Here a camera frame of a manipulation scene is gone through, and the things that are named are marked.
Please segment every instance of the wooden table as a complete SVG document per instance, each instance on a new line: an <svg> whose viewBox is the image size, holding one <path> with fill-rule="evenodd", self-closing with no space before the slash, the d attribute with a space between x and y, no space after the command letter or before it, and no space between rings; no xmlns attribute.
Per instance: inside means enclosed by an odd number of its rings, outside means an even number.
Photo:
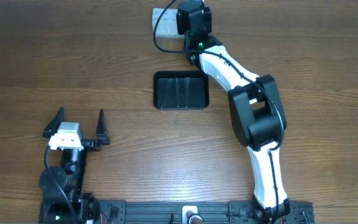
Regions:
<svg viewBox="0 0 358 224"><path fill-rule="evenodd" d="M209 0L213 34L243 66L275 77L288 120L281 151L292 200L319 223L358 223L358 1ZM140 201L250 200L248 152L210 79L203 111L159 111L153 74L192 70L159 52L151 15L167 0L0 1L0 222L37 222L47 139L60 106L111 145L88 157L85 192ZM161 40L180 49L181 40ZM50 155L58 164L60 153Z"/></svg>

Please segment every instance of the black cable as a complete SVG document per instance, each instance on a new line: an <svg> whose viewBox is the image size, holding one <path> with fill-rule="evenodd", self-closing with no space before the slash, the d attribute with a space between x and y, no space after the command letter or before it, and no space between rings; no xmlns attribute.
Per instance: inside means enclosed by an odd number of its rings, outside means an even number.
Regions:
<svg viewBox="0 0 358 224"><path fill-rule="evenodd" d="M171 53L171 54L210 54L210 55L214 55L214 56L217 56L217 57L223 59L229 66L231 66L240 75L240 77L242 79L245 79L246 81L251 83L253 86L257 87L260 90L260 92L266 97L266 99L268 99L270 104L273 106L274 110L277 112L278 120L280 121L280 135L281 135L281 138L280 138L277 146L272 148L272 149L270 149L270 150L274 151L274 150L280 148L280 146L283 144L283 140L284 140L284 123L283 123L283 119L281 117L280 112L277 109L276 104L273 102L273 100L271 99L269 94L267 94L265 89L263 89L258 83L256 83L255 81L252 81L251 79L245 77L244 74L242 72L240 72L240 70L229 59L227 59L226 57L223 57L221 54L217 54L217 53L214 53L214 52L208 52L208 51L205 51L205 50L165 50L165 49L161 48L160 46L158 46L157 39L156 39L156 36L155 36L158 24L160 23L160 20L161 20L162 16L164 15L165 11L167 11L168 8L173 3L175 3L175 1L176 0L172 0L171 3L168 4L165 7L165 9L162 11L160 17L158 17L157 22L155 23L154 32L153 32L153 40L154 40L154 45L156 46L156 48L158 48L162 52Z"/></svg>
<svg viewBox="0 0 358 224"><path fill-rule="evenodd" d="M276 212L273 215L272 218L272 223L276 222L276 218L277 218L277 214L278 214L278 189L277 189L277 183L276 183L276 173L274 171L274 165L273 165L273 154L272 152L269 150L267 151L267 154L270 158L270 165L272 166L272 174L273 174L273 187L274 187L274 191L276 193Z"/></svg>
<svg viewBox="0 0 358 224"><path fill-rule="evenodd" d="M57 182L56 178L53 176L52 171L49 168L49 164L48 164L48 155L49 155L49 151L50 151L50 146L47 146L47 150L45 151L45 156L44 156L44 164L45 164L45 168L49 174L50 179L52 180L52 182L57 186L57 188L59 188L59 191L61 193L61 195L63 196L64 200L66 201L68 208L70 209L71 215L73 216L73 223L77 224L77 218L75 215L75 211L74 211L74 207L73 205L70 203L70 201L68 200L65 192L63 191L63 189L60 187L59 183Z"/></svg>

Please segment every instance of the wooden tabletop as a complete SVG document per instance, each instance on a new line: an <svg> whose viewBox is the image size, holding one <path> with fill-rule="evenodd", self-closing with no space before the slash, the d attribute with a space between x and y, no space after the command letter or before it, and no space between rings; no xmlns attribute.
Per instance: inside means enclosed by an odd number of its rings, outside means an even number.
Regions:
<svg viewBox="0 0 358 224"><path fill-rule="evenodd" d="M61 106L86 138L94 138L104 109L111 145L89 154L84 186L97 198L252 199L249 154L212 78L203 111L153 106L155 72L196 69L153 45L152 9L167 4L0 1L0 222L38 221L42 130ZM227 51L278 83L288 120L280 152L288 197L313 202L318 223L358 223L358 1L207 4ZM50 163L60 154L51 153Z"/></svg>

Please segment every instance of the white connector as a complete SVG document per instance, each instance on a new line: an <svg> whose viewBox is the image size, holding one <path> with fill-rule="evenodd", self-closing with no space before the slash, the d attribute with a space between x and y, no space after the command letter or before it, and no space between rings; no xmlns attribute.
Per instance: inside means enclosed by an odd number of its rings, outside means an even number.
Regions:
<svg viewBox="0 0 358 224"><path fill-rule="evenodd" d="M159 9L159 8L153 9L153 18L152 18L153 30L163 10L164 9ZM155 32L156 37L177 38L177 39L185 38L184 35L178 34L177 12L178 12L177 9L168 9L164 13Z"/></svg>

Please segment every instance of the wood grain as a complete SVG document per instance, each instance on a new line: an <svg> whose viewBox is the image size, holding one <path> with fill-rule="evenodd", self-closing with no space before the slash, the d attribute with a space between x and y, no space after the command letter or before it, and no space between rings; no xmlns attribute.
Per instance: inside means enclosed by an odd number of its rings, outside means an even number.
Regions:
<svg viewBox="0 0 358 224"><path fill-rule="evenodd" d="M150 18L166 0L0 0L0 222L37 222L60 106L111 145L89 155L85 191L138 201L250 200L254 177L224 90L203 111L158 111L152 76L193 70L159 52ZM288 128L280 161L292 200L318 223L358 223L358 1L209 0L213 34L243 66L275 77ZM160 40L170 49L180 40ZM58 164L60 153L50 155Z"/></svg>

